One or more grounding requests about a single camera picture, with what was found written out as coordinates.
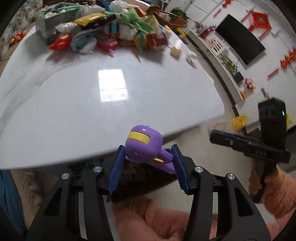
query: yellow toy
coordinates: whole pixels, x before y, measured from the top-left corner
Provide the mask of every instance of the yellow toy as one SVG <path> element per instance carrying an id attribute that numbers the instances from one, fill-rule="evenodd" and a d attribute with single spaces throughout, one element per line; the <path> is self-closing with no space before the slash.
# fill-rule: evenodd
<path id="1" fill-rule="evenodd" d="M 239 131 L 246 126 L 248 118 L 245 115 L 240 115 L 232 119 L 232 126 L 235 131 Z"/>
<path id="2" fill-rule="evenodd" d="M 286 113 L 286 119 L 287 119 L 287 129 L 289 125 L 292 125 L 292 120 L 290 119 L 290 116 Z"/>
<path id="3" fill-rule="evenodd" d="M 154 15 L 151 15 L 149 18 L 147 18 L 145 22 L 153 28 L 154 32 L 159 30 L 160 24 Z"/>
<path id="4" fill-rule="evenodd" d="M 181 28 L 176 28 L 175 32 L 180 38 L 186 38 L 186 34 Z"/>

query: yellow snack package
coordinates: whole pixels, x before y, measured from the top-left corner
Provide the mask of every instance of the yellow snack package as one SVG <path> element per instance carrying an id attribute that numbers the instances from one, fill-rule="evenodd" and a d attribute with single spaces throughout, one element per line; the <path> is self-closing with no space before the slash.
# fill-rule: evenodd
<path id="1" fill-rule="evenodd" d="M 160 24 L 154 15 L 151 15 L 149 18 L 147 18 L 146 23 L 148 23 L 153 28 L 154 31 L 159 30 Z"/>
<path id="2" fill-rule="evenodd" d="M 103 17 L 106 17 L 106 15 L 97 12 L 97 13 L 92 13 L 92 14 L 86 15 L 86 16 L 84 16 L 84 17 L 81 17 L 81 18 L 75 19 L 75 20 L 73 21 L 73 23 L 76 23 L 76 24 L 79 24 L 79 25 L 85 27 L 85 26 L 88 25 L 89 23 L 92 23 L 92 22 L 98 20 L 99 18 L 103 18 Z"/>

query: purple toy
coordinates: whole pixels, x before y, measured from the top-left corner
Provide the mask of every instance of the purple toy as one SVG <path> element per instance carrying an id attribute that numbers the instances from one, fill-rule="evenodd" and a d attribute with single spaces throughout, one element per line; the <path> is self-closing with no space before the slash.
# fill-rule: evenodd
<path id="1" fill-rule="evenodd" d="M 163 137 L 149 126 L 138 125 L 126 139 L 126 158 L 134 163 L 148 163 L 158 169 L 175 174 L 173 155 L 161 148 Z"/>

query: television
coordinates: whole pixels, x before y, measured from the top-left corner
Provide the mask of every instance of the television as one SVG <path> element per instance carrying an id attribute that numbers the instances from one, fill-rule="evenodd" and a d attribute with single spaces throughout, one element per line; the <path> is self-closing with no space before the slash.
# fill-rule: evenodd
<path id="1" fill-rule="evenodd" d="M 265 50 L 260 41 L 230 14 L 219 24 L 216 32 L 233 48 L 245 65 Z"/>

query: flower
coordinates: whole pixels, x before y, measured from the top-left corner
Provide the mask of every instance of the flower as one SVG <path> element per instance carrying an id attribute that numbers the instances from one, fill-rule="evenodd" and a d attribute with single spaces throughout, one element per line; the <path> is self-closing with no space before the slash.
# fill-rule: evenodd
<path id="1" fill-rule="evenodd" d="M 246 88 L 250 91 L 254 91 L 256 89 L 254 81 L 252 79 L 246 78 Z"/>

